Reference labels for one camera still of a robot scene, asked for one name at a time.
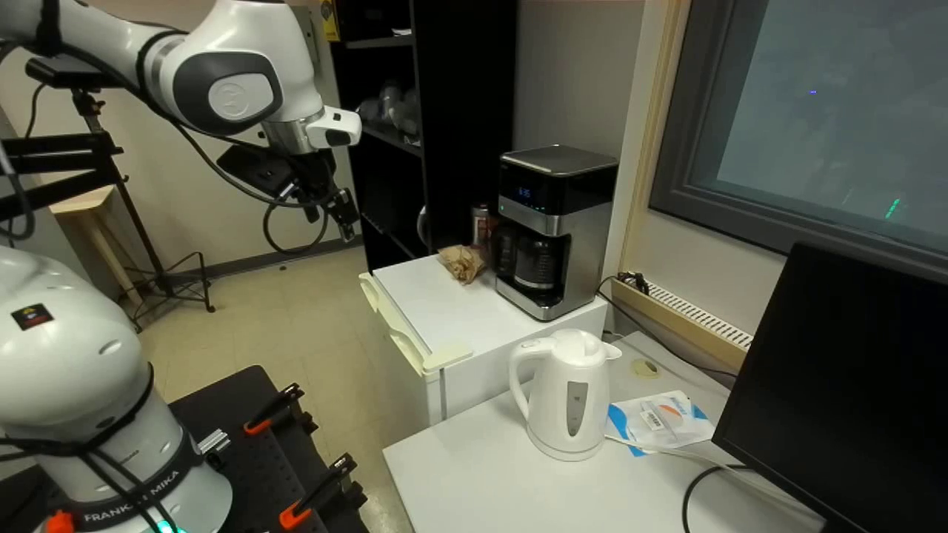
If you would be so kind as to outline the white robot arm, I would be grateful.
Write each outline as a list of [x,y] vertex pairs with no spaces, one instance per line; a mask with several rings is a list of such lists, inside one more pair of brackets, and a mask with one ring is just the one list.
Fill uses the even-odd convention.
[[[320,98],[287,0],[214,0],[192,30],[86,0],[0,0],[0,37],[77,56],[207,135],[262,126],[308,200],[342,227],[357,221],[330,157],[361,138],[361,119]],[[44,533],[222,533],[231,517],[228,477],[154,391],[126,311],[68,265],[22,249],[4,253],[0,430],[62,495]]]

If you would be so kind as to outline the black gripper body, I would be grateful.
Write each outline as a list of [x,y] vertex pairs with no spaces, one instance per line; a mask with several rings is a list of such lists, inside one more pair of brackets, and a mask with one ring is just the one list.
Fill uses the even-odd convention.
[[336,157],[330,151],[294,153],[291,172],[299,203],[315,200],[320,216],[330,212],[339,221],[342,206],[349,206],[349,194],[336,182]]

